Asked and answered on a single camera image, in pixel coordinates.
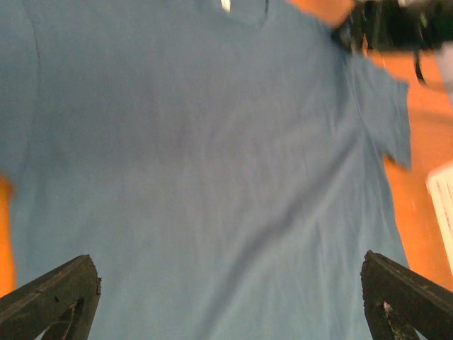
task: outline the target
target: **gray-blue fabric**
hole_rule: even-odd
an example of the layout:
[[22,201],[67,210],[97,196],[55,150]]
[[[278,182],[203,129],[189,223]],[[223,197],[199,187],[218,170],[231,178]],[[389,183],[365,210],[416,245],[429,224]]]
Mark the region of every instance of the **gray-blue fabric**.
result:
[[19,285],[90,254],[95,340],[371,339],[407,84],[283,0],[3,0],[0,29]]

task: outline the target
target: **garment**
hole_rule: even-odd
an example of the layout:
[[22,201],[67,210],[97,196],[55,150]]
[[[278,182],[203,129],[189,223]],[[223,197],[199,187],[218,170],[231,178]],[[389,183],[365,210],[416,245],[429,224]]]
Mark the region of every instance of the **garment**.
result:
[[382,157],[405,83],[282,0],[5,0],[0,172],[19,285],[90,254],[90,339],[370,339],[406,264]]

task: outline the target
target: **black plastic part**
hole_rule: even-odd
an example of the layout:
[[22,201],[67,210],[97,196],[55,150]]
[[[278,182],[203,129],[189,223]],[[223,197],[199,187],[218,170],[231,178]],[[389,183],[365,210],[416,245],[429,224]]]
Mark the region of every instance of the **black plastic part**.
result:
[[101,279],[82,255],[0,299],[0,339],[86,340],[101,295]]
[[453,293],[381,254],[362,266],[365,317],[374,340],[453,339]]

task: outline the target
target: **robotic arm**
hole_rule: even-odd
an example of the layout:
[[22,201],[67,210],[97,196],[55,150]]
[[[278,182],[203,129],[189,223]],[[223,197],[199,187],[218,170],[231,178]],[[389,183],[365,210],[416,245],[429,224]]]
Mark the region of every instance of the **robotic arm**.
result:
[[418,80],[426,84],[420,51],[436,51],[453,41],[453,0],[415,1],[407,6],[398,0],[357,2],[332,38],[350,53],[412,52]]

